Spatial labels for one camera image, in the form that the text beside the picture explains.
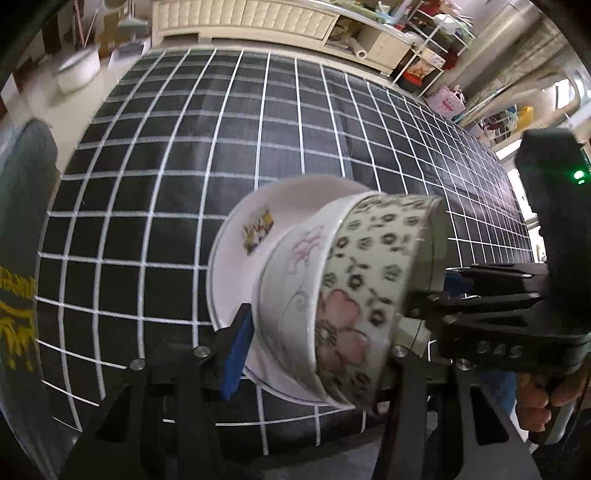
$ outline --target white cabinet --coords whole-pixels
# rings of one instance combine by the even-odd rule
[[[154,2],[154,32],[158,37],[189,28],[235,26],[323,40],[336,17],[289,3],[263,0]]]

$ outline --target pink flower pattern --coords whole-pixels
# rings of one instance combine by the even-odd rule
[[[368,337],[354,327],[361,321],[361,308],[343,290],[333,290],[326,301],[322,295],[316,309],[316,362],[320,369],[335,375],[347,365],[365,363]]]
[[[324,235],[322,235],[323,226],[317,226],[306,232],[304,238],[297,241],[293,246],[291,257],[289,258],[289,270],[288,273],[296,273],[297,266],[300,262],[307,263],[310,259],[312,250],[316,247],[322,247],[322,241]]]

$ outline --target blue gripper pad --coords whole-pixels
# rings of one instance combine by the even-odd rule
[[[220,396],[223,401],[228,400],[238,389],[254,331],[252,310],[249,308],[242,318],[242,324],[230,348],[230,353],[223,364],[223,382],[220,388]]]
[[[463,278],[458,273],[446,273],[445,284],[443,290],[448,292],[452,297],[457,297],[463,293],[470,293],[474,282],[471,278]]]

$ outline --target metal screw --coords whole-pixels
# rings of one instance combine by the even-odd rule
[[[408,355],[408,348],[406,348],[404,345],[394,345],[392,347],[392,355],[398,358],[404,358]]]
[[[478,342],[478,348],[477,348],[477,353],[487,353],[488,351],[491,350],[491,344],[489,342],[487,342],[486,340],[481,340],[480,342]]]
[[[523,347],[521,345],[515,345],[511,347],[509,350],[509,358],[519,358],[521,355],[523,355],[523,352],[521,351],[522,348]]]
[[[135,360],[131,361],[129,367],[130,369],[139,372],[140,370],[146,368],[146,360],[144,360],[143,358],[136,358]]]
[[[198,346],[195,350],[193,350],[193,355],[198,358],[207,358],[209,355],[211,355],[211,353],[212,349],[206,345]]]
[[[467,372],[474,367],[474,364],[465,358],[458,358],[456,360],[456,367],[463,372]]]

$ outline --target paper roll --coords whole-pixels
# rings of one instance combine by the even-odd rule
[[[355,56],[361,60],[364,60],[365,58],[367,58],[368,53],[367,51],[359,44],[359,42],[357,40],[355,40],[354,38],[350,37],[347,40],[347,43],[349,45],[349,48],[351,50],[353,50],[353,53],[355,53]]]

